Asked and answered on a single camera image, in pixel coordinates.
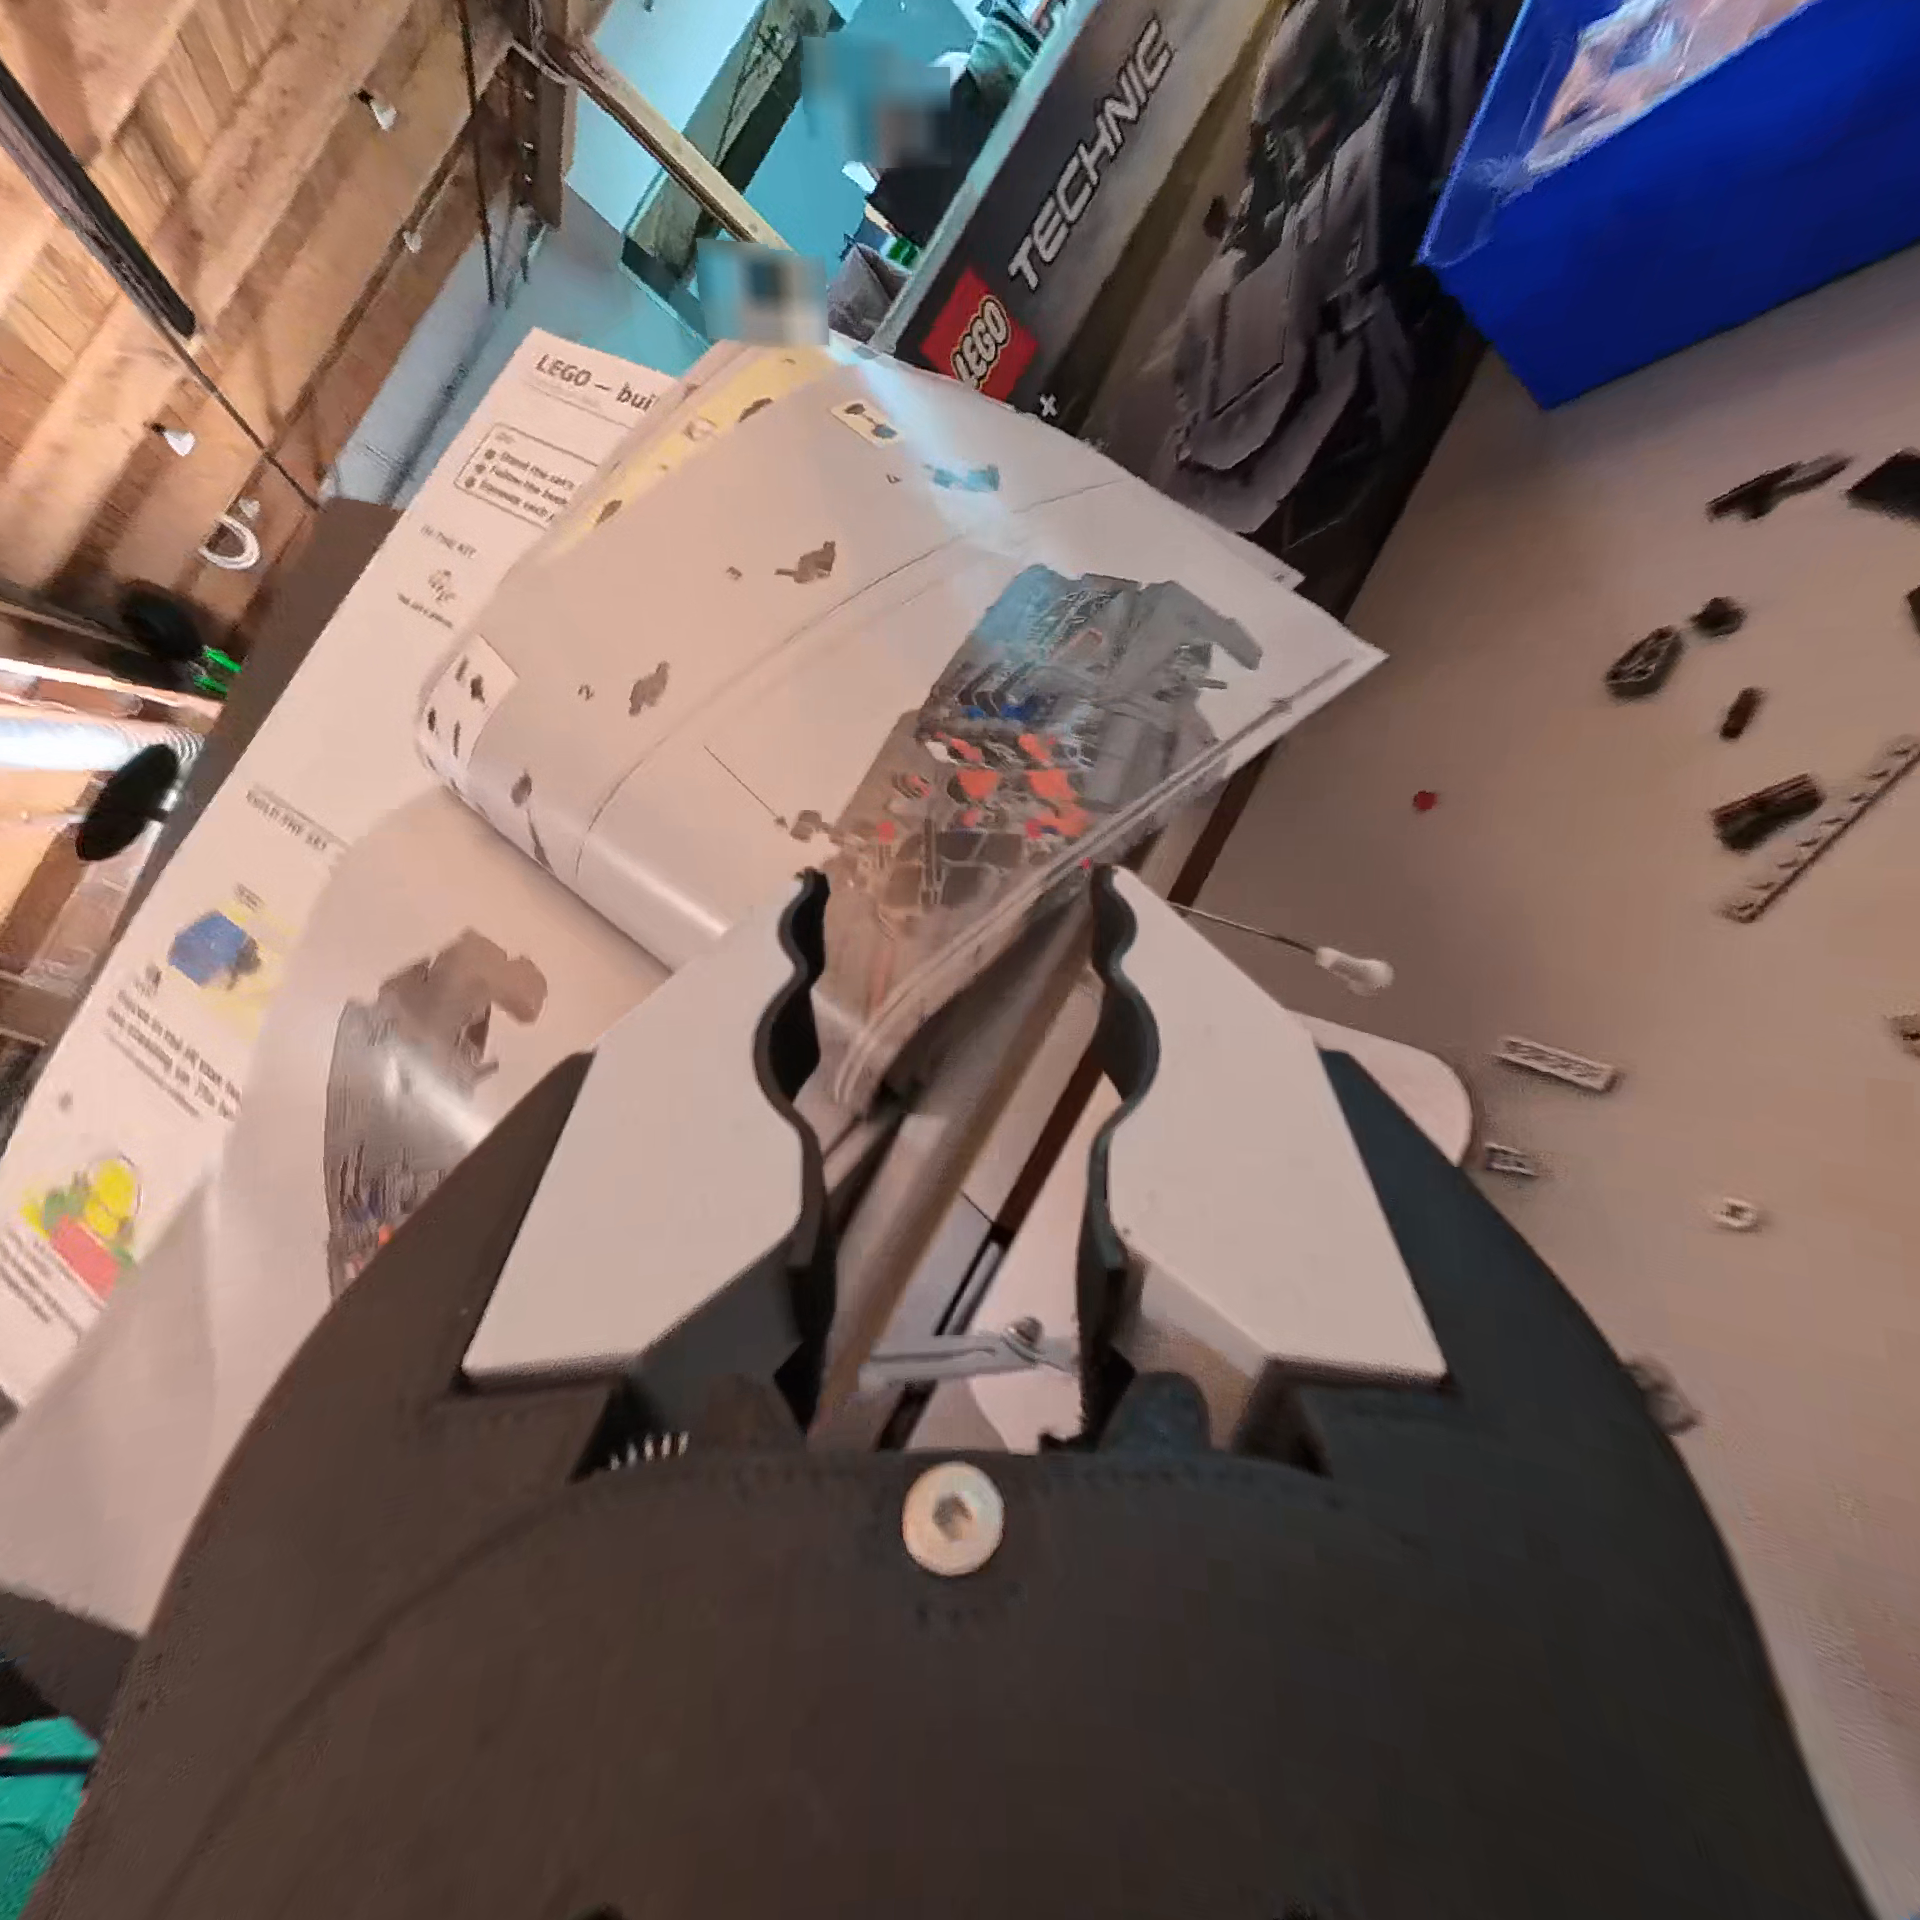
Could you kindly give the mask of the dark grey long lego plate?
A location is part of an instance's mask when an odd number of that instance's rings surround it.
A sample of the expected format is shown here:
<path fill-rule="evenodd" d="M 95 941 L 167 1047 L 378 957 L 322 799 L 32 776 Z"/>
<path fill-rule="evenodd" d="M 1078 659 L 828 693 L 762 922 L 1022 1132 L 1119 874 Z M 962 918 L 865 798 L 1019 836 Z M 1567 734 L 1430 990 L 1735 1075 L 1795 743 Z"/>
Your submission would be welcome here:
<path fill-rule="evenodd" d="M 1841 782 L 1839 796 L 1787 830 L 1783 845 L 1770 853 L 1755 878 L 1743 879 L 1714 908 L 1716 917 L 1737 926 L 1760 922 L 1798 887 L 1814 866 L 1831 853 L 1884 798 L 1918 766 L 1918 736 L 1896 736 L 1856 774 Z"/>

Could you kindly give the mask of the blue storage bin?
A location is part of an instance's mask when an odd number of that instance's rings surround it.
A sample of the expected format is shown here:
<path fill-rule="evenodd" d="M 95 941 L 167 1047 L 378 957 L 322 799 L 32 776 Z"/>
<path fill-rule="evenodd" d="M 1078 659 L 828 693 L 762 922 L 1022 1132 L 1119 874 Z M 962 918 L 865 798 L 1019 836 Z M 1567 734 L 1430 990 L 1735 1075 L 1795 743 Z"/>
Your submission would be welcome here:
<path fill-rule="evenodd" d="M 1520 7 L 1420 262 L 1552 410 L 1916 245 L 1918 5 L 1790 12 L 1544 174 L 1606 5 Z"/>

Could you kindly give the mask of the white rounded board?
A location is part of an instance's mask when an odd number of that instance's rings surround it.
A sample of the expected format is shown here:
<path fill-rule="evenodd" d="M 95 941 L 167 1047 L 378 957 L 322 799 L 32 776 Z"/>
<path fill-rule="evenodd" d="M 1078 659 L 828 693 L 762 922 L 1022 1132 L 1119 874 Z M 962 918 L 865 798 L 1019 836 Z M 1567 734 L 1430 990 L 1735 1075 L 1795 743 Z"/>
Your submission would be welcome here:
<path fill-rule="evenodd" d="M 1465 1158 L 1473 1101 L 1431 1053 L 1352 1027 L 1263 1008 L 1247 1040 L 1175 1063 L 1120 1126 L 1112 1211 L 1128 1230 L 1138 1298 L 1119 1350 L 1142 1374 L 1180 1372 L 1215 1436 L 1247 1411 L 1270 1363 L 1332 1375 L 1436 1380 L 1442 1363 L 1409 1254 L 1387 1248 L 1385 1204 L 1361 1196 L 1361 1152 L 1340 1133 L 1331 1067 L 1347 1053 L 1441 1149 Z M 996 1264 L 974 1330 L 1035 1317 L 1078 1338 L 1075 1272 L 1089 1158 L 1120 1092 L 1099 1078 L 1040 1196 Z M 1084 1428 L 1079 1374 L 983 1375 L 936 1387 L 913 1450 L 1035 1453 Z"/>

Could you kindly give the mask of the lego set box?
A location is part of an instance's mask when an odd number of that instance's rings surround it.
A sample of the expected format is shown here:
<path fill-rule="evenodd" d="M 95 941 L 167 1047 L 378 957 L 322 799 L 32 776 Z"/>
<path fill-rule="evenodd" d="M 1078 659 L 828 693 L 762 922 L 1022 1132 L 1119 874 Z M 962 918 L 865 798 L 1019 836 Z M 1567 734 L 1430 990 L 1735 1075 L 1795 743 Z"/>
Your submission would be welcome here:
<path fill-rule="evenodd" d="M 878 346 L 1350 612 L 1479 358 L 1420 253 L 1520 5 L 1044 13 Z"/>

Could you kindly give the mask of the black foam microphone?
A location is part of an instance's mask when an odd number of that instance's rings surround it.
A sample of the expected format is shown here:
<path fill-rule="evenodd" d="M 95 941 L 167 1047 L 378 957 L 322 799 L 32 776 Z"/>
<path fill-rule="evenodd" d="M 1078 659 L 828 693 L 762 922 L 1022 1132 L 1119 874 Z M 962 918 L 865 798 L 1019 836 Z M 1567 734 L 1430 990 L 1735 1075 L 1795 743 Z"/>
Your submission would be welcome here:
<path fill-rule="evenodd" d="M 129 853 L 147 830 L 166 823 L 180 772 L 180 752 L 155 743 L 108 774 L 75 826 L 75 859 L 84 866 L 106 864 Z"/>

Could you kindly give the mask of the black long studded lego plate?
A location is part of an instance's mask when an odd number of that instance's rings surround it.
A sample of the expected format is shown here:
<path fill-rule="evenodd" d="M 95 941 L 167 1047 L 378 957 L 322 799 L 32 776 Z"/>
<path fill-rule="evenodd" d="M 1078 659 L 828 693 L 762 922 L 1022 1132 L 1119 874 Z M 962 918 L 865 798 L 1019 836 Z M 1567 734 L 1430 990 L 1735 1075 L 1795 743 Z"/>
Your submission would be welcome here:
<path fill-rule="evenodd" d="M 1825 490 L 1849 464 L 1849 454 L 1825 453 L 1814 459 L 1760 470 L 1711 498 L 1706 515 L 1713 520 L 1760 520 L 1785 506 L 1785 500 Z"/>

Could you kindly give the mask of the lego instruction book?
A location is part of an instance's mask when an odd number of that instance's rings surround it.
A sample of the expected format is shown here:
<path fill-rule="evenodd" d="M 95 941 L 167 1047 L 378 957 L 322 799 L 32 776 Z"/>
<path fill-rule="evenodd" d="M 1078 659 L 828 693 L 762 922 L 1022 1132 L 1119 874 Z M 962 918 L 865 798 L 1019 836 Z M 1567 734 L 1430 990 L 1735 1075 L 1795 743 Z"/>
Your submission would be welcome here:
<path fill-rule="evenodd" d="M 225 1227 L 322 1311 L 559 1059 L 831 883 L 831 1144 L 1050 912 L 1380 664 L 1092 446 L 721 349 L 465 616 L 267 1014 Z"/>

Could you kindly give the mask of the black and brown lego connector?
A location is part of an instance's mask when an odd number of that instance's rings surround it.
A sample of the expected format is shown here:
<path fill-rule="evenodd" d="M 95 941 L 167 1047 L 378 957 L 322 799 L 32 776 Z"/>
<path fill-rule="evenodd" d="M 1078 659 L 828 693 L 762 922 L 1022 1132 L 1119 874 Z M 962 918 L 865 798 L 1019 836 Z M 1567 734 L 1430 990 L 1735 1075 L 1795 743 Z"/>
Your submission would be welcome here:
<path fill-rule="evenodd" d="M 1713 812 L 1713 832 L 1727 851 L 1748 853 L 1776 832 L 1818 814 L 1825 799 L 1826 792 L 1818 779 L 1792 774 L 1719 804 Z"/>

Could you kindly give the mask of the clear plastic parts bags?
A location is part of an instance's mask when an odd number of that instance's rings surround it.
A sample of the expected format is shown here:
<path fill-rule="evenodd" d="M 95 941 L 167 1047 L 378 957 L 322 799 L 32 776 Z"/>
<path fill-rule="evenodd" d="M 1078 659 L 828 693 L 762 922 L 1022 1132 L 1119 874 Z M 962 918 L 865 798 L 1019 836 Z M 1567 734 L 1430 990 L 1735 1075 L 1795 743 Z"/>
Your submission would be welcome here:
<path fill-rule="evenodd" d="M 1568 148 L 1606 138 L 1626 118 L 1743 51 L 1800 3 L 1630 3 L 1576 36 L 1536 143 Z"/>

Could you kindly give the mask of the black device with green light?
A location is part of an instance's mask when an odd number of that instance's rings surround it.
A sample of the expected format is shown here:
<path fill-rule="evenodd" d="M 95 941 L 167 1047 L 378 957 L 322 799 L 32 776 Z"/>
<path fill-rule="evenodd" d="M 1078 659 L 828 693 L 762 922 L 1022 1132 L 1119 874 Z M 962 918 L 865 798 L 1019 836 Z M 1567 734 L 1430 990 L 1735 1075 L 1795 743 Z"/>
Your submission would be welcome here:
<path fill-rule="evenodd" d="M 123 583 L 114 612 L 120 630 L 144 659 L 159 686 L 223 704 L 236 662 L 203 634 L 202 612 L 155 583 Z"/>

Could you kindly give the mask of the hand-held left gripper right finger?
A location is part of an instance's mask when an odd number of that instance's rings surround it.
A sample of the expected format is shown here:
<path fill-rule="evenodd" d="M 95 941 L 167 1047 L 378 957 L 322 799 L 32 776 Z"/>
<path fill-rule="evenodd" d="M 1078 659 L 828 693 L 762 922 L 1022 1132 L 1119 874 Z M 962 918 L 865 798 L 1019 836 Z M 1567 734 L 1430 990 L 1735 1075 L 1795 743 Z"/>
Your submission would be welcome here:
<path fill-rule="evenodd" d="M 1084 1431 L 1175 1374 L 1223 1437 L 1275 1383 L 1427 1390 L 1438 1334 L 1303 1020 L 1124 868 L 1095 868 Z"/>

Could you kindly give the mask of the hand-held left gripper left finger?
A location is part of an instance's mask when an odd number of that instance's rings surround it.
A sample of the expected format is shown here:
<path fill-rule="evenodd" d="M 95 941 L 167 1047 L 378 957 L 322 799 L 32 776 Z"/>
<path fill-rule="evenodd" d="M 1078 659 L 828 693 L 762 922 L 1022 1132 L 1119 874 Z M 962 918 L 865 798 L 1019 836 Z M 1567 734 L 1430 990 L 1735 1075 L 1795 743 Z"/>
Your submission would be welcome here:
<path fill-rule="evenodd" d="M 808 1428 L 833 1327 L 823 871 L 796 876 L 600 1040 L 465 1355 L 478 1384 L 624 1380 L 652 1431 L 727 1378 Z"/>

